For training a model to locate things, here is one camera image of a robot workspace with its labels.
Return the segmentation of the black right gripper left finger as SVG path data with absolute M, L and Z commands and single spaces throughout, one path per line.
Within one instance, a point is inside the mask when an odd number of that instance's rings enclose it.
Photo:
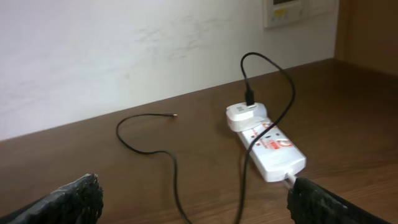
M 50 194 L 1 217 L 1 224 L 96 224 L 103 189 L 96 174 L 85 174 Z

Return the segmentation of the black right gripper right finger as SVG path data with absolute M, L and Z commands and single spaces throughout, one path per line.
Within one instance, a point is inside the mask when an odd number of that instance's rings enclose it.
M 316 183 L 301 177 L 287 196 L 287 209 L 295 224 L 388 224 Z

